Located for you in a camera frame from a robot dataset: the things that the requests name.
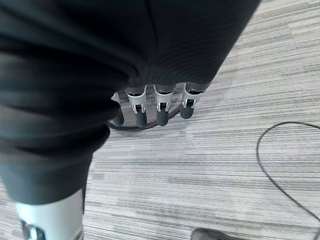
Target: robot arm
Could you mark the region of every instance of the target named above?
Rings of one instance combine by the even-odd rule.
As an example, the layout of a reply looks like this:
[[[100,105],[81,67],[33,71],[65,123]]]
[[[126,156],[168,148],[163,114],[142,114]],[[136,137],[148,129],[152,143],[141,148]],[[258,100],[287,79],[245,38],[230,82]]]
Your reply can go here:
[[[115,93],[126,89],[144,126],[154,84],[165,125],[186,83],[189,118],[258,3],[0,0],[0,175],[26,240],[83,239],[88,170],[119,116]]]

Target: black wire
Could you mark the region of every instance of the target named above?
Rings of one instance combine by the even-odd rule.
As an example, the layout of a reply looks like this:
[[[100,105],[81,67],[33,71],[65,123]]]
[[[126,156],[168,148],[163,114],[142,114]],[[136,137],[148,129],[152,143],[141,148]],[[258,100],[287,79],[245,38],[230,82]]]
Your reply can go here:
[[[169,113],[168,118],[172,119],[175,115],[177,115],[180,112],[180,106],[175,108],[172,112]],[[157,121],[152,121],[148,123],[145,127],[138,127],[138,126],[115,126],[112,123],[107,122],[106,123],[109,128],[115,129],[118,131],[123,131],[123,132],[138,132],[146,129],[151,129],[155,126],[158,126]]]
[[[299,203],[297,200],[295,200],[289,193],[287,193],[271,176],[270,174],[267,172],[266,168],[264,167],[264,165],[262,164],[260,157],[259,157],[259,145],[260,142],[262,140],[262,138],[272,129],[280,126],[280,125],[285,125],[285,124],[299,124],[299,125],[305,125],[305,126],[310,126],[316,129],[320,129],[320,126],[311,124],[311,123],[306,123],[306,122],[301,122],[301,121],[284,121],[278,124],[273,125],[272,127],[269,127],[267,130],[265,130],[262,135],[260,136],[257,144],[256,144],[256,159],[258,161],[258,164],[260,166],[260,168],[262,169],[262,171],[264,172],[264,174],[270,179],[270,181],[282,192],[284,193],[291,201],[293,201],[296,205],[298,205],[300,208],[302,208],[303,210],[305,210],[309,215],[311,215],[312,217],[314,217],[319,223],[320,223],[320,218],[315,215],[312,211],[310,211],[308,208],[306,208],[305,206],[303,206],[301,203]],[[314,239],[313,240],[318,240],[320,236],[320,228],[318,230],[318,232],[315,234]]]

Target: white plastic part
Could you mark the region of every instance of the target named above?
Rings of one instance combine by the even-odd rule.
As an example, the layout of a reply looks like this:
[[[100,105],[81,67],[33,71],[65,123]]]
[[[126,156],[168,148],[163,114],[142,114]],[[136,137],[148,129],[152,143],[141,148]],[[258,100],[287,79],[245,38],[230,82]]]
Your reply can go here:
[[[147,89],[147,85],[145,85],[144,87],[144,91],[143,94],[140,96],[131,96],[130,94],[128,94],[126,92],[126,94],[128,95],[129,101],[131,103],[133,112],[136,114],[137,109],[136,106],[137,105],[141,105],[141,112],[144,114],[146,112],[146,105],[147,105],[147,94],[146,94],[146,89]]]
[[[111,97],[111,100],[116,101],[119,104],[120,103],[119,94],[115,92]]]
[[[167,94],[161,94],[161,93],[157,92],[155,85],[153,85],[153,87],[154,87],[154,97],[155,97],[156,110],[158,112],[161,112],[160,103],[166,103],[165,111],[168,112],[175,90],[173,89],[172,92],[167,93]]]
[[[191,108],[194,109],[195,106],[196,106],[196,103],[199,102],[200,97],[201,97],[201,95],[203,93],[199,93],[199,94],[188,93],[186,87],[187,87],[187,84],[184,84],[184,88],[183,88],[183,91],[182,91],[182,106],[184,108],[186,108],[187,107],[187,101],[188,101],[188,99],[190,99],[190,100],[193,100],[193,104],[192,104]]]
[[[49,204],[28,205],[16,203],[21,220],[44,232],[45,240],[83,239],[83,192]],[[30,240],[37,240],[30,232]]]

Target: black sleeve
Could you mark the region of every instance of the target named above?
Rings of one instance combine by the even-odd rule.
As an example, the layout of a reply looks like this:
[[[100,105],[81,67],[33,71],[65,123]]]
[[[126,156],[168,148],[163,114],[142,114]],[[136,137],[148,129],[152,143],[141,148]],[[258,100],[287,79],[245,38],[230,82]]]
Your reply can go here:
[[[84,188],[119,111],[114,92],[209,84],[259,2],[0,0],[0,173],[11,198],[43,204]]]

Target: black shoe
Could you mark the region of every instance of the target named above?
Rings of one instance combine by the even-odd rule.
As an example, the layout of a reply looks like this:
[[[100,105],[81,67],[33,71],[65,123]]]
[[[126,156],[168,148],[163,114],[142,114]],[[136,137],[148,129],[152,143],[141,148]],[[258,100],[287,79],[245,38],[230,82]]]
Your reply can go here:
[[[245,240],[234,236],[228,236],[221,231],[209,228],[198,228],[193,231],[191,240]]]

